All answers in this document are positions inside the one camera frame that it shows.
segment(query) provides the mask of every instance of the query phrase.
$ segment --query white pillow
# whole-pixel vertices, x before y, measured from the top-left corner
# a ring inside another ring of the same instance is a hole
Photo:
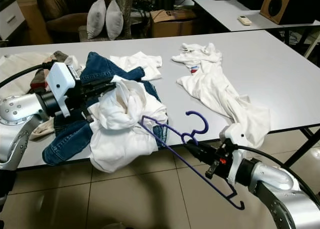
[[[106,10],[105,26],[111,41],[116,39],[124,27],[124,17],[116,0],[112,0]]]
[[[105,25],[106,11],[105,0],[97,0],[92,4],[86,20],[88,39],[95,38],[101,33]]]

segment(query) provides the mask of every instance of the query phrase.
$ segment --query tile floor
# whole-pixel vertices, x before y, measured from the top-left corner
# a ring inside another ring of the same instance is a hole
[[[261,149],[285,161],[305,141],[299,131],[282,132],[268,135]],[[177,151],[200,172],[208,168],[183,148]],[[320,191],[319,155],[317,144],[292,167],[314,192]],[[212,181],[228,193],[223,180]],[[135,229],[275,229],[264,205],[243,186],[236,189],[233,201],[244,201],[244,211],[163,150],[114,174],[97,171],[89,162],[21,171],[0,219],[6,229],[101,229],[114,222]]]

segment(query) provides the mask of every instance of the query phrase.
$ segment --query blue jeans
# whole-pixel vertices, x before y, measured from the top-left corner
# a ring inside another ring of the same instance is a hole
[[[96,52],[90,52],[86,61],[85,69],[80,75],[82,84],[90,83],[95,80],[107,79],[114,75],[127,80],[133,80],[143,83],[145,90],[154,96],[158,101],[160,98],[156,88],[148,81],[141,81],[145,76],[144,70],[139,66],[129,72],[126,72],[115,65],[107,58],[100,56]],[[88,101],[87,107],[98,102],[98,98]],[[42,158],[49,165],[57,165],[81,152],[89,143],[92,137],[92,131],[89,124],[81,114],[80,109],[70,112],[70,116],[65,118],[58,115],[54,118],[54,129],[56,138],[42,152]],[[154,126],[153,132],[162,139],[167,140],[167,129],[160,126]]]

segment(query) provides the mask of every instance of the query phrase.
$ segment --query wooden speaker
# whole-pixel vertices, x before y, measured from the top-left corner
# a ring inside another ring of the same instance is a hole
[[[276,24],[313,23],[317,0],[264,0],[260,13]]]

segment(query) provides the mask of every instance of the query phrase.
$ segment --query white table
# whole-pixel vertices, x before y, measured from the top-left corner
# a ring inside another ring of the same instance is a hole
[[[270,108],[271,130],[290,130],[320,124],[320,69],[284,45],[268,32],[243,31],[152,39],[98,41],[83,43],[47,44],[0,48],[0,54],[22,52],[54,52],[60,50],[75,55],[81,63],[90,51],[102,56],[128,56],[138,51],[147,55],[160,55],[163,66],[162,79],[154,80],[158,95],[167,106],[169,123],[180,132],[203,129],[196,116],[186,116],[185,111],[198,111],[208,120],[209,131],[199,135],[199,140],[219,138],[219,132],[228,125],[227,120],[192,98],[176,83],[189,70],[173,62],[172,56],[180,53],[182,43],[207,45],[212,42],[222,52],[222,68],[239,94],[248,94],[253,104]],[[54,135],[39,142],[30,142],[19,165],[20,168],[43,165],[42,150]],[[181,144],[179,138],[168,134],[169,145]],[[89,148],[72,160],[85,159]]]
[[[217,19],[230,32],[253,31],[266,29],[284,29],[297,27],[319,27],[320,22],[310,24],[278,25],[260,14],[260,10],[250,10],[237,0],[193,0],[211,16]],[[238,21],[239,16],[246,16],[252,21],[251,25],[243,25]]]

